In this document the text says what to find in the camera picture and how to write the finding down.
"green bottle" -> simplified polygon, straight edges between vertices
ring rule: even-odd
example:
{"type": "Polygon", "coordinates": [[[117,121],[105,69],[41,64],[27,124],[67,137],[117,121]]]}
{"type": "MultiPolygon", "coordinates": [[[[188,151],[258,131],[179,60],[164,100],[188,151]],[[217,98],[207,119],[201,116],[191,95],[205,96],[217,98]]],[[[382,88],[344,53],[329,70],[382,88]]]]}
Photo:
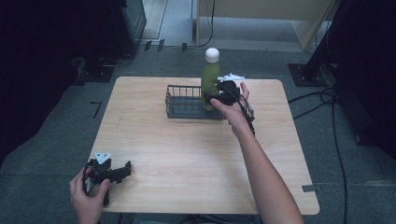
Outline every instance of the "green bottle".
{"type": "Polygon", "coordinates": [[[201,102],[203,109],[214,110],[215,107],[205,102],[207,95],[219,95],[216,85],[219,83],[218,77],[221,76],[219,67],[219,51],[214,48],[206,50],[205,53],[206,64],[204,72],[201,77],[201,102]]]}

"wire basket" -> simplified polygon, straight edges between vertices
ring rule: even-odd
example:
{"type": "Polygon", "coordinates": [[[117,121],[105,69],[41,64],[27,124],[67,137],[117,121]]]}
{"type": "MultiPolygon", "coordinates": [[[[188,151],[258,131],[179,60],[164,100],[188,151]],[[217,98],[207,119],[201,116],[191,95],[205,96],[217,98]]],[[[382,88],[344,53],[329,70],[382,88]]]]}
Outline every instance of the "wire basket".
{"type": "Polygon", "coordinates": [[[165,103],[169,119],[222,119],[216,108],[203,108],[200,86],[169,85],[165,103]]]}

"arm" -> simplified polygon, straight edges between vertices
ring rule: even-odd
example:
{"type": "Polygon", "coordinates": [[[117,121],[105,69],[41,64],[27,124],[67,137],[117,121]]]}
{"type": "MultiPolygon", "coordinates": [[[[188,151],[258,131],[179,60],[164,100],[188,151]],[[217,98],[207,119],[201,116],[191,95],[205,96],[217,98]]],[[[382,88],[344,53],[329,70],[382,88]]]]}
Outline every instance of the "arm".
{"type": "MultiPolygon", "coordinates": [[[[248,88],[245,83],[241,83],[241,87],[247,99],[248,88]]],[[[240,106],[227,106],[216,99],[210,102],[229,121],[239,141],[254,201],[263,223],[304,223],[288,187],[248,127],[240,106]]]]}
{"type": "Polygon", "coordinates": [[[110,180],[106,179],[102,182],[98,194],[91,198],[87,196],[82,188],[82,169],[70,183],[71,203],[73,204],[76,214],[78,216],[79,224],[96,224],[102,215],[103,199],[105,198],[106,191],[110,185],[110,180]]]}

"white bottle cap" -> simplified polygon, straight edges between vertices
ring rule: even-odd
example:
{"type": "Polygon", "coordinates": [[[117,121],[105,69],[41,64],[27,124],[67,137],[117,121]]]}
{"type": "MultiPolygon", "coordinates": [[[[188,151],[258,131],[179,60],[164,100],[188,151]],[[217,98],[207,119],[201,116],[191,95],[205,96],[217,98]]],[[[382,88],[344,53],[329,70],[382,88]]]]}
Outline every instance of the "white bottle cap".
{"type": "Polygon", "coordinates": [[[209,63],[216,63],[219,61],[219,50],[215,48],[210,48],[206,50],[205,59],[209,63]]]}

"human hand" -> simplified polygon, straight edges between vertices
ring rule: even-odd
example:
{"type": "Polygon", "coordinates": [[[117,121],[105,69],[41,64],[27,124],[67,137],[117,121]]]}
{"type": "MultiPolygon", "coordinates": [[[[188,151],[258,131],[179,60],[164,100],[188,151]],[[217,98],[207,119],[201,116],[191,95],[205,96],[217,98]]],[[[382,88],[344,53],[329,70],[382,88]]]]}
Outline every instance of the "human hand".
{"type": "MultiPolygon", "coordinates": [[[[103,199],[110,185],[110,180],[104,180],[100,185],[98,194],[95,197],[89,197],[83,189],[83,182],[86,180],[82,179],[83,171],[84,169],[69,183],[71,203],[75,208],[79,224],[96,224],[102,215],[103,199]]],[[[88,174],[90,171],[91,167],[87,169],[86,173],[88,174]]]]}
{"type": "MultiPolygon", "coordinates": [[[[241,82],[241,88],[243,97],[240,97],[239,102],[246,109],[246,100],[248,99],[249,91],[247,85],[244,82],[241,82]]],[[[247,119],[245,118],[245,115],[242,112],[241,106],[239,104],[224,105],[217,99],[211,99],[210,104],[222,112],[223,118],[228,120],[228,123],[232,126],[233,133],[236,135],[236,137],[239,137],[240,134],[244,132],[251,132],[247,119]]]]}

